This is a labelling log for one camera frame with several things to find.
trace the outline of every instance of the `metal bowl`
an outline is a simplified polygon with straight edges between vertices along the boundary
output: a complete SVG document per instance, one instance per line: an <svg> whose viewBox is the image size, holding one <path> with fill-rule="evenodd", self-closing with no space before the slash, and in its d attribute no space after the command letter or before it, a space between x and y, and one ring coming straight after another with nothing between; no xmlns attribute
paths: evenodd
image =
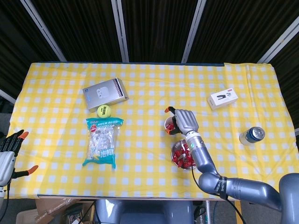
<svg viewBox="0 0 299 224"><path fill-rule="evenodd" d="M172 159L173 159L174 153L175 153L176 151L180 150L181 148L184 148L184 144L186 144L186 141L185 141L185 139L182 139L182 140L180 140L180 141L177 141L177 142L173 145L173 147L172 147L172 149L171 149L171 161L172 161ZM181 168L181 169L194 169L194 168L196 168L196 166L194 165L194 166L189 166L188 168L182 168L182 167L179 167L179 168Z"/></svg>

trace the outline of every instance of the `can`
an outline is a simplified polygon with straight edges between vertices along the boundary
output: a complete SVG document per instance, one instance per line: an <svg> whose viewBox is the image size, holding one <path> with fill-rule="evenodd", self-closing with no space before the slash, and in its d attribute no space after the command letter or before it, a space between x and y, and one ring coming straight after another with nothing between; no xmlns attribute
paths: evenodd
<svg viewBox="0 0 299 224"><path fill-rule="evenodd" d="M252 127L243 132L239 136L239 140L244 145L251 145L258 141L263 140L265 137L265 131L261 127Z"/></svg>

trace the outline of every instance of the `red candy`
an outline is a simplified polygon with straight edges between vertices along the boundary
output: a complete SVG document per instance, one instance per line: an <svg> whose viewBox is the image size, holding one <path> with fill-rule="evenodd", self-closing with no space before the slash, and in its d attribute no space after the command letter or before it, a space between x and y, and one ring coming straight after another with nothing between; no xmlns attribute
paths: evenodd
<svg viewBox="0 0 299 224"><path fill-rule="evenodd" d="M192 158L192 155L191 155L191 152L189 150L188 145L184 144L183 146L184 147L182 147L180 150L177 150L177 151L174 152L172 161L174 161L177 164L177 166L181 167L181 168L189 168L191 166L194 166L195 163L194 163L194 160Z"/></svg>
<svg viewBox="0 0 299 224"><path fill-rule="evenodd" d="M174 124L173 124L173 123L168 124L168 125L166 126L166 129L172 131L172 130L174 129Z"/></svg>

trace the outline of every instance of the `gingham tablecloth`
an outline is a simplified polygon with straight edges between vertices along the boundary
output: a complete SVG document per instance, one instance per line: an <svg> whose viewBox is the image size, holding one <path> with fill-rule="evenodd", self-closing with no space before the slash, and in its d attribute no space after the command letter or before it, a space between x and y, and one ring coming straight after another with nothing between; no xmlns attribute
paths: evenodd
<svg viewBox="0 0 299 224"><path fill-rule="evenodd" d="M88 145L82 88L118 77L129 100L111 106L124 119L111 165L82 167ZM212 111L209 94L234 88L239 99ZM29 131L16 171L39 165L30 176L12 181L14 198L37 195L159 198L210 198L197 188L190 171L170 159L183 137L164 132L167 106L192 110L218 171L227 177L269 183L299 172L294 128L269 64L181 66L153 64L33 63L15 103L9 133ZM252 126L266 137L253 147L239 142Z"/></svg>

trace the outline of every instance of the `black curtain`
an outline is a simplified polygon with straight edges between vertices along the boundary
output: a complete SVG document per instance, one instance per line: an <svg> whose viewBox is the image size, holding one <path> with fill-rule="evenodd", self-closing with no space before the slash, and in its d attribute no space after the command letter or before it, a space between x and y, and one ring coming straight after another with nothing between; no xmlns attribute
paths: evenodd
<svg viewBox="0 0 299 224"><path fill-rule="evenodd" d="M295 128L299 128L299 34L270 61Z"/></svg>
<svg viewBox="0 0 299 224"><path fill-rule="evenodd" d="M33 0L67 61L121 62L110 0Z"/></svg>
<svg viewBox="0 0 299 224"><path fill-rule="evenodd" d="M19 0L0 0L0 89L16 98L33 62L58 58Z"/></svg>
<svg viewBox="0 0 299 224"><path fill-rule="evenodd" d="M130 62L182 61L196 0L122 0Z"/></svg>
<svg viewBox="0 0 299 224"><path fill-rule="evenodd" d="M298 16L298 0L207 0L188 62L256 63Z"/></svg>

